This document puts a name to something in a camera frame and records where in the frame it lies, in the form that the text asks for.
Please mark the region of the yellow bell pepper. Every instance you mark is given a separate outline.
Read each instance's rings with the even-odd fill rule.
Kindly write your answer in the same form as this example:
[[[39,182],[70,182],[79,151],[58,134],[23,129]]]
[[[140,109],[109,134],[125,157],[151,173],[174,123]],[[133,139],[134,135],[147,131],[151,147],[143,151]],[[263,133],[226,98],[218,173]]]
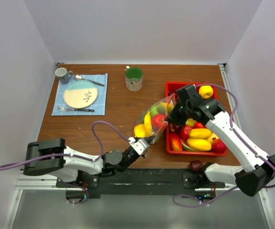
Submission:
[[[134,127],[134,136],[144,138],[147,136],[144,124],[139,124]]]

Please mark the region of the yellow banana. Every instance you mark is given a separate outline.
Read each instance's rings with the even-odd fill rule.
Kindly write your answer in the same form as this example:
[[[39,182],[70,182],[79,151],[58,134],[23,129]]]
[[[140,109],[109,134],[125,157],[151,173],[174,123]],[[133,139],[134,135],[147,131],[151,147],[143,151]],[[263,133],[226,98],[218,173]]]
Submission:
[[[153,130],[152,130],[150,111],[147,111],[147,113],[144,116],[144,128],[145,128],[146,136],[151,136],[153,133]]]

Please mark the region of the clear orange-trimmed zip bag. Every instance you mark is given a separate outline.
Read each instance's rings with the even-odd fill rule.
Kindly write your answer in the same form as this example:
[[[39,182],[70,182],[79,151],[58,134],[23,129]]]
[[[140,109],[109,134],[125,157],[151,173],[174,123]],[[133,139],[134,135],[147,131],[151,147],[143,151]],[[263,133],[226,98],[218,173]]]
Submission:
[[[158,142],[168,125],[165,118],[170,114],[174,105],[175,95],[172,94],[155,102],[150,108],[143,110],[134,126],[134,137],[154,136],[151,143]]]

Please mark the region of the yellow-green lemon fruit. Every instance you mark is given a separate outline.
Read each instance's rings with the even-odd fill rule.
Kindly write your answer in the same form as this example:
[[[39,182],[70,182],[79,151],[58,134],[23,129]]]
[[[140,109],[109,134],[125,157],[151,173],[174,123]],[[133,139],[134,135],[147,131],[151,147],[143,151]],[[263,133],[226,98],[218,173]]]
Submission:
[[[162,114],[170,114],[170,112],[173,110],[174,106],[173,104],[168,104],[168,103],[160,103],[159,107],[158,107],[158,110],[160,113]]]

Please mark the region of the green apple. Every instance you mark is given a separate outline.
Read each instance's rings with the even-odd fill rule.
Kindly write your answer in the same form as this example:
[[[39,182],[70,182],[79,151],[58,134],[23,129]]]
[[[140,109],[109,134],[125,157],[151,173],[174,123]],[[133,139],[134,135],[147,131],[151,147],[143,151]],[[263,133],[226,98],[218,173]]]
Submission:
[[[163,114],[163,115],[165,115],[165,113],[166,113],[166,106],[165,105],[159,104],[159,105],[153,106],[150,109],[150,115],[151,115],[151,117],[154,117],[157,114]]]

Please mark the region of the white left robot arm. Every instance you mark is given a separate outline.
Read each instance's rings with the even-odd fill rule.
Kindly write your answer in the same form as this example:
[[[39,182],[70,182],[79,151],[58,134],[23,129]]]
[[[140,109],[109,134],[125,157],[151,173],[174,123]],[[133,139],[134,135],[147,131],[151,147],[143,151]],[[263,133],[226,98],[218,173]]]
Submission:
[[[28,144],[23,174],[26,176],[52,175],[79,187],[84,181],[81,172],[102,177],[123,172],[141,156],[144,157],[154,135],[129,138],[129,148],[124,152],[111,150],[100,158],[75,151],[65,145],[63,138]]]

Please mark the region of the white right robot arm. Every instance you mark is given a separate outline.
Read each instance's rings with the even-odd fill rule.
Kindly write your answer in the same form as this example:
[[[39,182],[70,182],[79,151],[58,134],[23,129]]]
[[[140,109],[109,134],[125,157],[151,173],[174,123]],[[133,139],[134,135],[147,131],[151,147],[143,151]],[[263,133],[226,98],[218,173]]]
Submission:
[[[213,182],[236,185],[244,194],[253,197],[275,177],[275,155],[268,155],[253,143],[234,123],[233,114],[214,98],[203,99],[200,86],[188,84],[176,91],[178,101],[166,117],[170,124],[183,125],[187,119],[202,123],[226,144],[240,162],[239,166],[207,163],[197,181],[202,187]]]

